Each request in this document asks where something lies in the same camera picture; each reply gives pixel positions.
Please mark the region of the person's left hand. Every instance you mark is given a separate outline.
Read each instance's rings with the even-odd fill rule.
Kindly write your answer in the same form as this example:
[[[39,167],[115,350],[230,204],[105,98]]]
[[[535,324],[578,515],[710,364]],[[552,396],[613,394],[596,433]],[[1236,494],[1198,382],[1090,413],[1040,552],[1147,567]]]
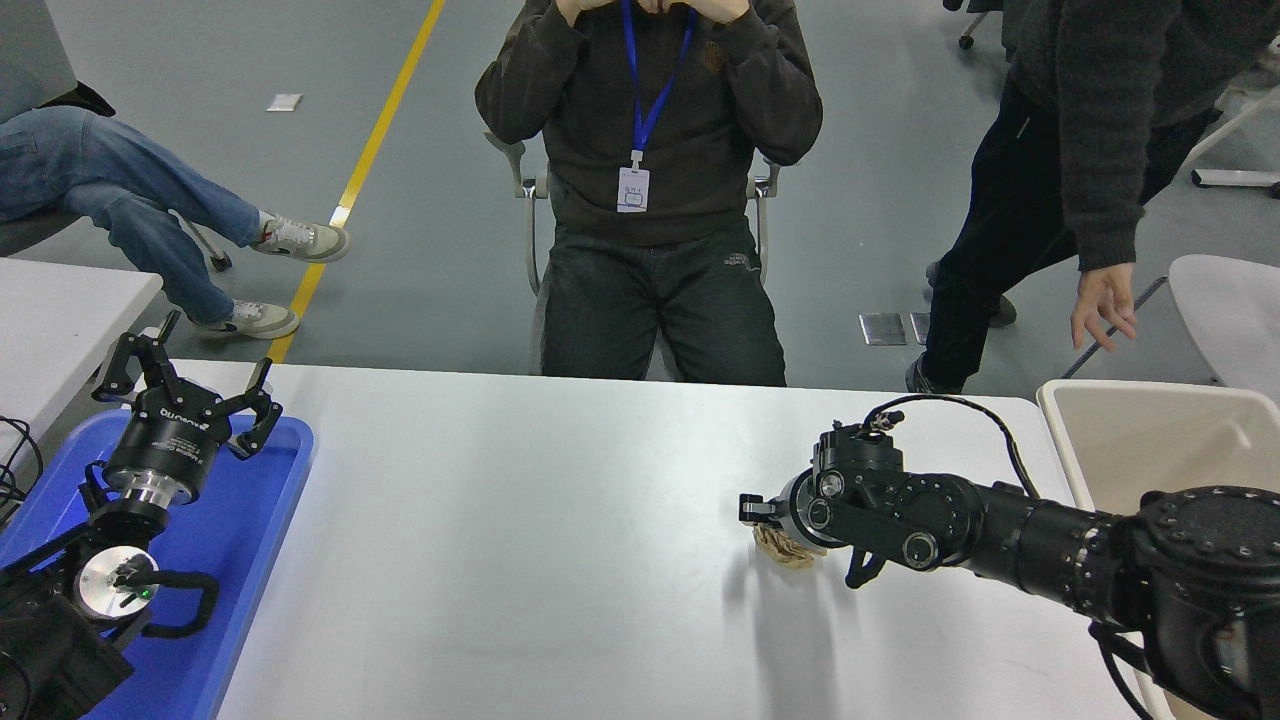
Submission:
[[[640,0],[637,5],[652,15],[668,13],[675,6],[684,5],[722,26],[736,22],[751,9],[749,0]]]

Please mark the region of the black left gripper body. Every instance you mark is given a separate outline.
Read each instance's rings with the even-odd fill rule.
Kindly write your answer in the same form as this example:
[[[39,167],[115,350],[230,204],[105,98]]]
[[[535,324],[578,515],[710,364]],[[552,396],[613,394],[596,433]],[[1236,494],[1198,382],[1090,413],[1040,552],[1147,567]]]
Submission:
[[[220,445],[230,438],[228,416],[206,414],[221,396],[202,386],[178,392],[180,404],[163,388],[145,389],[133,402],[133,414],[104,469],[104,480],[115,491],[143,471],[168,477],[184,493],[204,491]]]

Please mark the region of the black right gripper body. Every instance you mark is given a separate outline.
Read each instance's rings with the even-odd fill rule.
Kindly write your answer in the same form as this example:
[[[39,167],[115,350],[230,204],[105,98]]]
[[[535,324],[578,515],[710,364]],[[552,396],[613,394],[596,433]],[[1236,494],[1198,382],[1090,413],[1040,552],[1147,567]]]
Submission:
[[[801,505],[800,493],[805,489],[810,479],[812,474],[809,471],[800,471],[772,500],[774,506],[774,524],[781,533],[805,550],[813,550],[813,543],[805,527],[797,520],[797,510]]]

